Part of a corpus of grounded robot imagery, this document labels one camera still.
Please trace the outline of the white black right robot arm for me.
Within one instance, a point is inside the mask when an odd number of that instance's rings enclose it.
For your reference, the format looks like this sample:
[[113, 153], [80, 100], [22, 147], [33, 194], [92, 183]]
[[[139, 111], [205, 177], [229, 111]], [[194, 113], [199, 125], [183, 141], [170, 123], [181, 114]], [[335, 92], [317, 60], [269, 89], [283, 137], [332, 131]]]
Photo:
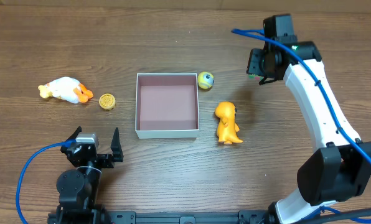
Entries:
[[273, 202], [263, 223], [371, 223], [371, 208], [340, 212], [332, 206], [363, 194], [371, 176], [371, 141], [363, 142], [345, 118], [313, 42], [281, 43], [264, 38], [251, 51], [248, 72], [262, 83], [282, 80], [308, 126], [312, 156], [297, 172], [297, 188]]

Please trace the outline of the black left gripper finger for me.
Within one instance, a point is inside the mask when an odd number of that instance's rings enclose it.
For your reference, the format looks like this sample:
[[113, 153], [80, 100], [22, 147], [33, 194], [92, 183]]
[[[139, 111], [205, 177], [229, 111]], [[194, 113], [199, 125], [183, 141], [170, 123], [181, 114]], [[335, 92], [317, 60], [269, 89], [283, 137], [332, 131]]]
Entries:
[[118, 128], [115, 128], [110, 148], [112, 150], [113, 160], [115, 162], [123, 162], [124, 155], [121, 148], [120, 133]]
[[76, 137], [81, 133], [81, 131], [82, 131], [82, 127], [79, 126], [67, 140], [74, 141]]

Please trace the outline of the yellow blue toy ball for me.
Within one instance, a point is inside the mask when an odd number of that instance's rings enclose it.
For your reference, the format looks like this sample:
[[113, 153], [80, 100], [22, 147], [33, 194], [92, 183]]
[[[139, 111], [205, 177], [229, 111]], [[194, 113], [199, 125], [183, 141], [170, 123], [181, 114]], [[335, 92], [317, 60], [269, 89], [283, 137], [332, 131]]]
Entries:
[[201, 72], [197, 77], [197, 83], [201, 89], [208, 90], [214, 85], [214, 76], [210, 72]]

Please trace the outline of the colourful puzzle cube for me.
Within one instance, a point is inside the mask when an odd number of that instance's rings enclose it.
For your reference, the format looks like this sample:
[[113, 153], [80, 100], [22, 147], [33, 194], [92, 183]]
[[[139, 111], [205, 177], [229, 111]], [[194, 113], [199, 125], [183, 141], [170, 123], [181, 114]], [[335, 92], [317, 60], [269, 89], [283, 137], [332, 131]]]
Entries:
[[254, 80], [258, 80], [258, 81], [260, 81], [262, 79], [261, 76], [258, 76], [258, 75], [255, 75], [255, 74], [249, 74], [248, 77], [252, 78]]

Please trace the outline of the yellow round wheel toy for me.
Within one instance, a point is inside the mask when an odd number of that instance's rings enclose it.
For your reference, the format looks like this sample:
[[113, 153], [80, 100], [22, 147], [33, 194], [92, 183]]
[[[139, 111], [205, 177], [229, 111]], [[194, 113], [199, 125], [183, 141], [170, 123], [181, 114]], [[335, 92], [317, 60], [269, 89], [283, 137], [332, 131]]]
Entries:
[[110, 93], [105, 93], [100, 96], [99, 105], [104, 110], [112, 110], [116, 105], [116, 99], [115, 97]]

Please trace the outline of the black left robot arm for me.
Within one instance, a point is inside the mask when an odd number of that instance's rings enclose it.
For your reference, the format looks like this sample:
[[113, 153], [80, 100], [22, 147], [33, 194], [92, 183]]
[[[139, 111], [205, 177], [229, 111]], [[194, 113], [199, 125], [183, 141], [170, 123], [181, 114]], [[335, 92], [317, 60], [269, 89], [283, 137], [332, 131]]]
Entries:
[[63, 172], [57, 179], [59, 205], [65, 211], [90, 211], [96, 209], [96, 196], [103, 169], [114, 168], [117, 162], [124, 159], [120, 144], [120, 132], [116, 128], [111, 141], [111, 152], [97, 152], [99, 146], [96, 134], [82, 133], [78, 127], [67, 139], [60, 151], [74, 166]]

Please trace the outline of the orange dinosaur toy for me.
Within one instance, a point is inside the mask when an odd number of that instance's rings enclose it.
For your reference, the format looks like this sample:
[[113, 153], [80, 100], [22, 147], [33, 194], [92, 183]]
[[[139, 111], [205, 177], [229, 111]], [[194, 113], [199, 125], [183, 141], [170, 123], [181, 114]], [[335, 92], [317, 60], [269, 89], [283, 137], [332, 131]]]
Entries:
[[233, 144], [243, 142], [238, 136], [240, 128], [235, 122], [237, 114], [236, 106], [229, 102], [223, 101], [215, 109], [215, 115], [220, 120], [217, 126], [218, 142], [224, 144]]

